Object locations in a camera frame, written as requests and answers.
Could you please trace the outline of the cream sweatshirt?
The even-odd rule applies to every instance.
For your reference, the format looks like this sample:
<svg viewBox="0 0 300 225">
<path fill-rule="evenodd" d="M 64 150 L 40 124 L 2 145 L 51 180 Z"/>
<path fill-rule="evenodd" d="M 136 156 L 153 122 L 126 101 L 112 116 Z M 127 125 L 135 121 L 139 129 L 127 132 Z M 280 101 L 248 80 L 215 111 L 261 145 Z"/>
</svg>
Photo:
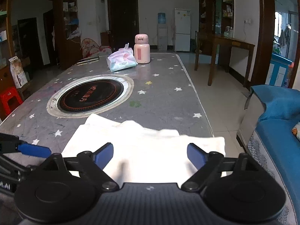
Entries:
<svg viewBox="0 0 300 225">
<path fill-rule="evenodd" d="M 205 152 L 225 154 L 223 137 L 190 137 L 180 135 L 177 130 L 153 130 L 133 120 L 119 123 L 92 114 L 75 131 L 62 156 L 94 152 L 108 142 L 113 145 L 113 157 L 104 172 L 119 185 L 125 182 L 182 185 L 197 171 L 187 156 L 190 143 Z"/>
</svg>

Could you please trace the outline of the pink cartoon folding item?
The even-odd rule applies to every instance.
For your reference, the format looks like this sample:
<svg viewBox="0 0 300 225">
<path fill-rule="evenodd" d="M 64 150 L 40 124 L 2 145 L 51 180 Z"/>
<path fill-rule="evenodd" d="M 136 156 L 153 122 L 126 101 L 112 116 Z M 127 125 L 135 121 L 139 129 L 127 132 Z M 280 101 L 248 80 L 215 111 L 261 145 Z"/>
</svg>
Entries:
<svg viewBox="0 0 300 225">
<path fill-rule="evenodd" d="M 83 39 L 82 56 L 83 58 L 97 57 L 97 56 L 109 56 L 112 54 L 112 49 L 109 46 L 99 46 L 94 40 L 90 38 Z"/>
</svg>

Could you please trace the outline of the red plastic stool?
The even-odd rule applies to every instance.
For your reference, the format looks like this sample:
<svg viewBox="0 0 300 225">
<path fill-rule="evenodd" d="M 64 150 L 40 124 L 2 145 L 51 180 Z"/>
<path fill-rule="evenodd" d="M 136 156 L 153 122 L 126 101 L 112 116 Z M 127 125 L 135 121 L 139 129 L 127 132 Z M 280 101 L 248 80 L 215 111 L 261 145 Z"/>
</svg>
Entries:
<svg viewBox="0 0 300 225">
<path fill-rule="evenodd" d="M 16 87 L 10 86 L 1 91 L 1 120 L 9 116 L 22 103 L 23 100 Z"/>
</svg>

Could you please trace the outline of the round black induction cooktop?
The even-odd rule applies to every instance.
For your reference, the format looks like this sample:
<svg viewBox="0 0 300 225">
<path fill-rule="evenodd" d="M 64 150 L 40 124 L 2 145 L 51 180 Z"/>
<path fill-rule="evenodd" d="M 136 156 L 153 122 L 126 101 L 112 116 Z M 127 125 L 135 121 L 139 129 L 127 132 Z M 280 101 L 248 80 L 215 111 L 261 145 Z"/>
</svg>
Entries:
<svg viewBox="0 0 300 225">
<path fill-rule="evenodd" d="M 124 103 L 131 96 L 133 89 L 134 81 L 126 75 L 83 77 L 52 95 L 46 110 L 58 118 L 86 118 Z"/>
</svg>

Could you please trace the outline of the white paper bag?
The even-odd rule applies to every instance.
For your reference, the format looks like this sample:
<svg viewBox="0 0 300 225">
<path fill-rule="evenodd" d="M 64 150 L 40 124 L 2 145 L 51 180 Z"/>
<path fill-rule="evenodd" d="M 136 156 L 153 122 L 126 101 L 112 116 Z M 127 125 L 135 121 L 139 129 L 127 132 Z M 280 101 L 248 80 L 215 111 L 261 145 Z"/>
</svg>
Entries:
<svg viewBox="0 0 300 225">
<path fill-rule="evenodd" d="M 28 83 L 26 74 L 23 70 L 21 60 L 14 56 L 9 59 L 10 62 L 10 71 L 12 74 L 13 81 L 17 89 L 22 88 Z"/>
</svg>

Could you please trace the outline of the blue sofa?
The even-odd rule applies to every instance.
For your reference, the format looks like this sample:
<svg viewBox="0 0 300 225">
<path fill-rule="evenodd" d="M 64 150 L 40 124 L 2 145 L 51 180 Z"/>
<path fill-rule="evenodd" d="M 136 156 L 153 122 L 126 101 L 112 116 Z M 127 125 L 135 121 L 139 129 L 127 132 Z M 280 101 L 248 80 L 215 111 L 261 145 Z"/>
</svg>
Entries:
<svg viewBox="0 0 300 225">
<path fill-rule="evenodd" d="M 286 203 L 278 221 L 299 224 L 299 91 L 271 85 L 250 89 L 237 141 L 280 184 Z"/>
</svg>

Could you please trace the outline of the grey star tablecloth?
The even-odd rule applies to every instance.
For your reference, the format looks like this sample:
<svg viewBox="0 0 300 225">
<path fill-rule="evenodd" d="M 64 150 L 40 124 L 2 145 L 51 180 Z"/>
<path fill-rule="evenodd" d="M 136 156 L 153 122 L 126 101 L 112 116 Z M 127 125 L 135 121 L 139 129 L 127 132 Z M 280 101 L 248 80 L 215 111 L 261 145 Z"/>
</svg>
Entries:
<svg viewBox="0 0 300 225">
<path fill-rule="evenodd" d="M 105 58 L 82 66 L 72 66 L 27 96 L 24 103 L 1 125 L 1 132 L 22 140 L 37 139 L 53 152 L 61 152 L 84 123 L 84 118 L 58 118 L 46 110 L 48 100 L 67 84 L 86 76 L 109 73 Z M 152 53 L 149 64 L 113 73 L 134 82 L 131 96 L 119 106 L 102 113 L 108 120 L 121 123 L 133 120 L 146 128 L 173 129 L 180 134 L 211 137 L 212 129 L 188 73 L 179 56 Z"/>
</svg>

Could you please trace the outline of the butterfly print pillow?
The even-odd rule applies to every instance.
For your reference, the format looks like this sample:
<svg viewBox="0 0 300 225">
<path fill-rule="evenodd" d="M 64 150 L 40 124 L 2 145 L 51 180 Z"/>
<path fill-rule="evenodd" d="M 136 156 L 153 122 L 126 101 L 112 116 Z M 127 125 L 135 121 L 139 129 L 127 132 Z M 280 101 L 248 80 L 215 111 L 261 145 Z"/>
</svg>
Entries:
<svg viewBox="0 0 300 225">
<path fill-rule="evenodd" d="M 292 134 L 300 141 L 300 122 L 292 128 Z"/>
</svg>

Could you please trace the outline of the pink tissue pack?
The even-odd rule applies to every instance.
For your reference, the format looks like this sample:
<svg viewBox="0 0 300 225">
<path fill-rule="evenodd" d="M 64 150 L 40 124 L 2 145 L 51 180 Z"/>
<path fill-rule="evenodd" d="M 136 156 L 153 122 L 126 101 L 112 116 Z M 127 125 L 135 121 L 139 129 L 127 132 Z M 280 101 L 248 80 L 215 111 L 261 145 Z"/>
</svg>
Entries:
<svg viewBox="0 0 300 225">
<path fill-rule="evenodd" d="M 109 55 L 106 61 L 112 73 L 137 66 L 133 49 L 129 47 L 129 43 L 127 43 L 124 48 Z"/>
</svg>

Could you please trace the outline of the blue white cabinet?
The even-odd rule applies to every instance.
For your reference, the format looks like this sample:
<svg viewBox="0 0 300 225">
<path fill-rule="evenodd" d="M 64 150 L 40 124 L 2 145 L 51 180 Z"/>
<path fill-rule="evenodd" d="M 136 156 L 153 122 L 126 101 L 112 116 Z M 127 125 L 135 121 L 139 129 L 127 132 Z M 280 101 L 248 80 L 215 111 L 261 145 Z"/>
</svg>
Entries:
<svg viewBox="0 0 300 225">
<path fill-rule="evenodd" d="M 293 66 L 294 62 L 291 60 L 272 53 L 265 84 L 287 88 Z"/>
</svg>

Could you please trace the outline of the pink thermos bottle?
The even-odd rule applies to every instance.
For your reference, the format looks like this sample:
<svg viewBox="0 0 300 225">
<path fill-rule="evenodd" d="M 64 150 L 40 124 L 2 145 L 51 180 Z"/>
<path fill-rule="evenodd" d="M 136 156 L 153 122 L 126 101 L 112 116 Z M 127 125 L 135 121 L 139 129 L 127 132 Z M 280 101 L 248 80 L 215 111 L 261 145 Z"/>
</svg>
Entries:
<svg viewBox="0 0 300 225">
<path fill-rule="evenodd" d="M 148 64 L 151 61 L 147 34 L 137 34 L 135 36 L 134 57 L 138 64 Z"/>
</svg>

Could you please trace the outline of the dark wooden side table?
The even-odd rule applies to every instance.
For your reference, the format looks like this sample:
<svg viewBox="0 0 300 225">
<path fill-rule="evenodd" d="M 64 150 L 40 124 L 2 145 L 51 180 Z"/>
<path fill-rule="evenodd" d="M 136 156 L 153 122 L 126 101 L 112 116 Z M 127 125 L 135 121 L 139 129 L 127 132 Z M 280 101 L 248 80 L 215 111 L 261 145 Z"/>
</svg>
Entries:
<svg viewBox="0 0 300 225">
<path fill-rule="evenodd" d="M 255 45 L 235 38 L 227 38 L 222 36 L 216 36 L 215 34 L 198 32 L 196 38 L 196 56 L 195 56 L 195 66 L 194 66 L 195 71 L 198 70 L 198 66 L 199 66 L 200 45 L 202 42 L 209 42 L 212 44 L 211 62 L 210 62 L 209 76 L 207 82 L 208 86 L 211 86 L 213 83 L 217 55 L 218 55 L 218 65 L 223 67 L 225 69 L 225 72 L 229 72 L 232 48 L 239 48 L 248 51 L 246 72 L 245 72 L 244 79 L 242 80 L 242 83 L 244 88 L 249 87 L 250 83 L 248 83 L 248 79 L 250 75 L 250 69 L 252 65 L 252 58 L 253 58 Z"/>
</svg>

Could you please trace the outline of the water dispenser with blue bottle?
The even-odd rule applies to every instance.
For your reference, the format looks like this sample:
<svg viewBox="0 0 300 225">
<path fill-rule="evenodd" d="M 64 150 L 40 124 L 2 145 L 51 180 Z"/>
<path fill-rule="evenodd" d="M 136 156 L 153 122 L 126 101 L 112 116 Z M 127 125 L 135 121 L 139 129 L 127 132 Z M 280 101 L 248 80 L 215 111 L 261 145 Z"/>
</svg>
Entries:
<svg viewBox="0 0 300 225">
<path fill-rule="evenodd" d="M 159 51 L 167 51 L 168 29 L 165 13 L 158 13 L 157 43 Z"/>
</svg>

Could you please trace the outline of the white refrigerator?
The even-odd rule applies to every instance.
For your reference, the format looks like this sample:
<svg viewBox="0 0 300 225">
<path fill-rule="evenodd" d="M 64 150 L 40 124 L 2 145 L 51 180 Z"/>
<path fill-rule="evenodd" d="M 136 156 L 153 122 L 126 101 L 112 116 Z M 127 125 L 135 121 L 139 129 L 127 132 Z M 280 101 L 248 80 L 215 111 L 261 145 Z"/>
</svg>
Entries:
<svg viewBox="0 0 300 225">
<path fill-rule="evenodd" d="M 189 52 L 191 39 L 191 11 L 174 10 L 174 51 Z"/>
</svg>

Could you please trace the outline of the dark wooden door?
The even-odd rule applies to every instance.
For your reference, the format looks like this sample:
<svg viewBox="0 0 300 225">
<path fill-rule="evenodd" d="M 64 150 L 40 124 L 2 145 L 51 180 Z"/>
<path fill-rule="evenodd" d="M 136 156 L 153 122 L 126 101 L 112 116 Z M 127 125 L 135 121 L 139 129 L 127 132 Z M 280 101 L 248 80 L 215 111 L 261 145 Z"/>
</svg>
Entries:
<svg viewBox="0 0 300 225">
<path fill-rule="evenodd" d="M 133 48 L 139 34 L 138 0 L 107 0 L 112 48 L 119 50 L 129 43 Z"/>
</svg>

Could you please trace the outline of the wooden cabinet right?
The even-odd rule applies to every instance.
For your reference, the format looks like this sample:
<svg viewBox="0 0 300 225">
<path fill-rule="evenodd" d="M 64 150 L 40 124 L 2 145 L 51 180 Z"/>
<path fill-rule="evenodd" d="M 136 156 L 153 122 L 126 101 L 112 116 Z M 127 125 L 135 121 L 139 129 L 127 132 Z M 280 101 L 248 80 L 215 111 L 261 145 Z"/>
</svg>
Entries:
<svg viewBox="0 0 300 225">
<path fill-rule="evenodd" d="M 234 24 L 234 0 L 199 0 L 199 35 L 224 36 Z"/>
</svg>

